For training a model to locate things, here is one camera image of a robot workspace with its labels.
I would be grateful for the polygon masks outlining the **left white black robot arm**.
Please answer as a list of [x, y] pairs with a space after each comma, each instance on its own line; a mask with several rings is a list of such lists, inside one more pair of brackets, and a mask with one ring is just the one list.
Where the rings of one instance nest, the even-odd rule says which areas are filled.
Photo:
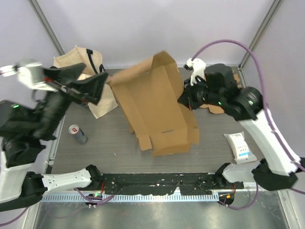
[[62, 68], [45, 68], [40, 62], [18, 62], [1, 67], [2, 76], [17, 75], [28, 88], [44, 90], [45, 97], [34, 108], [13, 101], [0, 103], [0, 209], [27, 208], [51, 192], [68, 189], [97, 190], [101, 173], [94, 165], [76, 172], [47, 176], [30, 171], [45, 141], [56, 139], [55, 130], [72, 103], [97, 104], [102, 96], [107, 72], [86, 79], [86, 68], [77, 63]]

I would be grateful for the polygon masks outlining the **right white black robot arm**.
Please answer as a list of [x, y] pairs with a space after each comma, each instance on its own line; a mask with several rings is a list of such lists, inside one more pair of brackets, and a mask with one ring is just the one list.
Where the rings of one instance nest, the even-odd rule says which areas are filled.
[[235, 182], [256, 182], [268, 191], [292, 189], [305, 159], [282, 138], [262, 94], [253, 87], [239, 87], [231, 67], [223, 63], [208, 66], [188, 60], [184, 68], [192, 74], [183, 83], [178, 103], [190, 110], [203, 104], [222, 108], [251, 135], [264, 156], [260, 161], [223, 164], [215, 173], [216, 185], [227, 188]]

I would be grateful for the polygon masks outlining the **large brown cardboard box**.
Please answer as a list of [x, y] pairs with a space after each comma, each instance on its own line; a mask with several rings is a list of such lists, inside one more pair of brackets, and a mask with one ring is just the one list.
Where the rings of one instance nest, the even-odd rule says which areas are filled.
[[199, 143], [193, 111], [178, 103], [183, 81], [166, 51], [113, 74], [109, 85], [142, 151], [152, 149], [152, 156], [187, 153]]

